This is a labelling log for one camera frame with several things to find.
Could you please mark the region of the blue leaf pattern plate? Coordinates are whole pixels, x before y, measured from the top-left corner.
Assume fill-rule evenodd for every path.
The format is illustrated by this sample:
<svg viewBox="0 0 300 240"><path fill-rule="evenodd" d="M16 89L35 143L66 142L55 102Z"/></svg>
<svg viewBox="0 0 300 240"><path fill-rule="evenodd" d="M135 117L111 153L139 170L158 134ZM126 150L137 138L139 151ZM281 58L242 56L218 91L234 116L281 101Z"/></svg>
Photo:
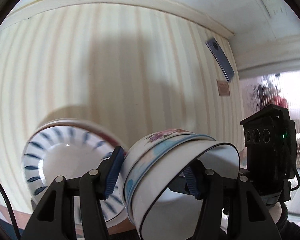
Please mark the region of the blue leaf pattern plate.
<svg viewBox="0 0 300 240"><path fill-rule="evenodd" d="M114 146L93 132L56 126L34 133L23 151L22 169L32 200L38 204L57 176L84 175L108 159Z"/></svg>

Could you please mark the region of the white bowl dark rim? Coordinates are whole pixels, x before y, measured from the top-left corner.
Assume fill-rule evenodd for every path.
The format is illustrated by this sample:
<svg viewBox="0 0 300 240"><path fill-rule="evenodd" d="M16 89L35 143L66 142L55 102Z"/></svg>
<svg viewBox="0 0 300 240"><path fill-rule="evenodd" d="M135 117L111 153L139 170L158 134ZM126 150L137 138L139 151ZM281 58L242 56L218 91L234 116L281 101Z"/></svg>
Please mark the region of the white bowl dark rim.
<svg viewBox="0 0 300 240"><path fill-rule="evenodd" d="M218 175L236 179L239 152L227 142L193 140L168 151L144 175L132 196L132 220L141 239L188 239L202 201L189 194L185 167L200 160Z"/></svg>

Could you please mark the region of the plain white bowl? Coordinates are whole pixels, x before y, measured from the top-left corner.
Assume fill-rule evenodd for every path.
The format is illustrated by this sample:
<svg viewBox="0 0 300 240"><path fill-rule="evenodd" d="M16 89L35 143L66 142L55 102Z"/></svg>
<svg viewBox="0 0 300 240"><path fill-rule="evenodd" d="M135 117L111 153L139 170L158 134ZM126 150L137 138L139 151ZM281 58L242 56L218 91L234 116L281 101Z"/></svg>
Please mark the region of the plain white bowl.
<svg viewBox="0 0 300 240"><path fill-rule="evenodd" d="M188 141L192 141L192 140L214 140L213 137L209 136L209 135L206 135L206 134L197 134L196 136L192 136L192 137L188 137L185 139L184 142L182 142L181 144L183 143L186 143ZM125 206L126 209L127 209L127 212L128 212L128 218L129 220L136 226L138 227L139 224L141 223L141 219L139 219L137 217L137 215L135 215L133 213L133 197L135 196L135 191L136 189L138 188L138 186L141 184L143 178L146 176L146 175L149 175L150 172L154 171L154 168L156 166L158 166L160 163L162 163L163 161L166 160L166 157L168 156L168 154L175 148L177 148L178 146L180 146L181 144L177 144L175 147L173 147L172 149L170 149L169 151L167 151L162 157L160 157L153 165L151 165L149 168L147 168L143 174L143 176L138 179L136 181L136 185L134 185L131 189L130 189L130 192L129 192L129 198L128 198L128 205Z"/></svg>

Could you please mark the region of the floral patterned white bowl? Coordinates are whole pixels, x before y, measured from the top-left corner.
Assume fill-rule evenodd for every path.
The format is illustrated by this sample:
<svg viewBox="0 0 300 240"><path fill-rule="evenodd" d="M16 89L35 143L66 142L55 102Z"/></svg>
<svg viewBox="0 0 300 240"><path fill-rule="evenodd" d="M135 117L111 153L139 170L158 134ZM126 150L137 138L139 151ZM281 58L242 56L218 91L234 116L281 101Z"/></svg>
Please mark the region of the floral patterned white bowl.
<svg viewBox="0 0 300 240"><path fill-rule="evenodd" d="M124 205L128 205L130 189L147 168L177 144L196 135L194 132L173 128L154 132L137 141L126 153L121 166L119 189Z"/></svg>

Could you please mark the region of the small brown card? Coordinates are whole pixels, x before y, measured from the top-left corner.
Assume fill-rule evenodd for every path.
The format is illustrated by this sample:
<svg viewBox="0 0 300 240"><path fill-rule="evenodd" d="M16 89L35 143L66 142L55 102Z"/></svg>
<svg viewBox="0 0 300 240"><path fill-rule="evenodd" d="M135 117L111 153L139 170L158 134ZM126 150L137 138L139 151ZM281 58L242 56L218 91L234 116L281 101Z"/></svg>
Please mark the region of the small brown card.
<svg viewBox="0 0 300 240"><path fill-rule="evenodd" d="M230 96L229 83L227 81L217 80L219 96Z"/></svg>

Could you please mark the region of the blue smartphone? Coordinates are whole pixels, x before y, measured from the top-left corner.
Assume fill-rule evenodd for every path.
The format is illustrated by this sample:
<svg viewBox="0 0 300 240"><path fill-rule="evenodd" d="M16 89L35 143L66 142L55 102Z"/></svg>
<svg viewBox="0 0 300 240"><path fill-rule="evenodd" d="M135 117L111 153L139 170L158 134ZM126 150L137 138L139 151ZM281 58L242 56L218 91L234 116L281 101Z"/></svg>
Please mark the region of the blue smartphone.
<svg viewBox="0 0 300 240"><path fill-rule="evenodd" d="M219 64L226 80L230 82L234 77L235 72L221 46L214 37L208 39L205 42L205 44L207 45L214 58L216 59L217 63Z"/></svg>

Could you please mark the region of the striped cat tablecloth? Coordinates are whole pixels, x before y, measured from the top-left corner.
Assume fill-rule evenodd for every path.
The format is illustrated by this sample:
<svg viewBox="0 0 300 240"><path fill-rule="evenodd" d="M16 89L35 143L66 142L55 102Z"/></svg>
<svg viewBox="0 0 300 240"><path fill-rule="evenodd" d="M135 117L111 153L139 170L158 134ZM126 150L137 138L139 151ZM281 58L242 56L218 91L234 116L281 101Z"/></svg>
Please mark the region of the striped cat tablecloth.
<svg viewBox="0 0 300 240"><path fill-rule="evenodd" d="M227 38L184 18L123 4L49 10L0 30L0 182L19 228L32 212L21 158L29 137L61 118L101 125L127 147L169 128L208 134L243 149L237 76L206 46Z"/></svg>

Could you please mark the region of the right wall socket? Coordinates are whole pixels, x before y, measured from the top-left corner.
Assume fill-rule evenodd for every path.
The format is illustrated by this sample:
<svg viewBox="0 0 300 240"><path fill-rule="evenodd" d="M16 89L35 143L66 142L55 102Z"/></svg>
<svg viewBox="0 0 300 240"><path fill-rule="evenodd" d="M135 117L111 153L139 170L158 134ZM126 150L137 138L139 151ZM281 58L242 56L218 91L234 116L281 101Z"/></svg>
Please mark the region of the right wall socket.
<svg viewBox="0 0 300 240"><path fill-rule="evenodd" d="M262 0L262 2L270 18L287 14L286 6L282 0Z"/></svg>

